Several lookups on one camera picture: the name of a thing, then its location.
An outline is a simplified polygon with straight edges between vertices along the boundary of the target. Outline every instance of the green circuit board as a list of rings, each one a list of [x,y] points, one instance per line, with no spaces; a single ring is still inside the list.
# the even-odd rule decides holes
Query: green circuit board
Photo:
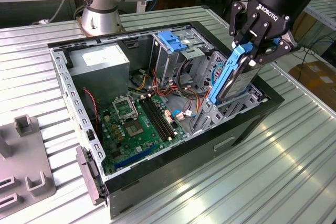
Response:
[[[164,111],[167,109],[158,95],[151,98],[161,112],[162,118],[165,119]],[[131,108],[126,103],[120,104],[117,109],[119,114],[125,115],[131,112]],[[177,127],[170,125],[172,131],[177,135],[171,141],[163,141],[154,125],[150,121],[142,109],[139,100],[134,100],[135,108],[139,114],[137,120],[128,120],[123,124],[120,122],[116,110],[113,106],[99,113],[102,119],[102,147],[105,151],[106,158],[102,162],[106,175],[112,174],[119,169],[127,167],[135,163],[145,156],[152,155],[184,138],[186,134],[183,129],[177,124]],[[124,167],[118,167],[120,162],[129,158],[134,158]]]

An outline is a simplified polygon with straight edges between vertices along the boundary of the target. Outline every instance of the motherboard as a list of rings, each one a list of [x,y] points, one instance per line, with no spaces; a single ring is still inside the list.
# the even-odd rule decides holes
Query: motherboard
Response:
[[[158,95],[145,99],[128,96],[102,110],[99,116],[106,175],[186,138],[186,133],[177,121],[171,120],[170,114]]]

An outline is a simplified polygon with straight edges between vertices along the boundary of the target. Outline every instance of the aluminum table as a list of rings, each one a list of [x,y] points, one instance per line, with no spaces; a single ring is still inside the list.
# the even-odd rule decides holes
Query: aluminum table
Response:
[[[200,21],[227,46],[227,24],[189,7],[123,15],[127,30]],[[0,124],[38,117],[56,194],[1,223],[110,223],[93,206],[46,43],[84,37],[76,22],[0,30]],[[114,223],[332,223],[336,217],[335,113],[276,65],[260,76],[286,100],[242,144],[134,206]]]
[[[304,11],[336,30],[336,0],[311,0]]]

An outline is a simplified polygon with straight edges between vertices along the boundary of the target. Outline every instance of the white sticker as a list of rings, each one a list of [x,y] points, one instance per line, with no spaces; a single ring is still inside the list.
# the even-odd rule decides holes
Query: white sticker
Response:
[[[188,115],[188,116],[191,116],[193,112],[191,110],[187,110],[186,112],[184,112],[184,114]]]
[[[83,54],[83,59],[88,67],[105,62],[113,62],[114,65],[125,63],[125,58],[116,45],[94,52],[87,52]]]
[[[243,92],[246,89],[246,87],[250,84],[251,80],[257,74],[259,70],[260,69],[258,68],[250,72],[240,74],[236,82],[233,84],[230,91],[226,95],[226,97],[230,97],[232,95]]]
[[[314,72],[320,72],[321,71],[321,69],[318,66],[309,66],[309,68],[311,70],[313,70]]]
[[[333,83],[333,81],[328,76],[321,76],[322,81],[325,83]]]

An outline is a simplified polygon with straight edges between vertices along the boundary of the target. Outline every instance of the blue drive bracket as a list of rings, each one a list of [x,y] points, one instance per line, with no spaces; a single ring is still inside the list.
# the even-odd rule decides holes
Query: blue drive bracket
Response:
[[[171,52],[178,52],[188,48],[185,44],[181,43],[178,36],[174,35],[171,31],[159,32],[159,38]]]
[[[217,97],[221,92],[222,88],[226,85],[231,74],[239,67],[239,61],[241,56],[250,52],[253,49],[252,43],[247,43],[244,45],[238,45],[232,52],[231,56],[227,59],[225,67],[223,69],[221,76],[219,76],[215,85],[210,91],[209,100],[213,103],[217,103]]]

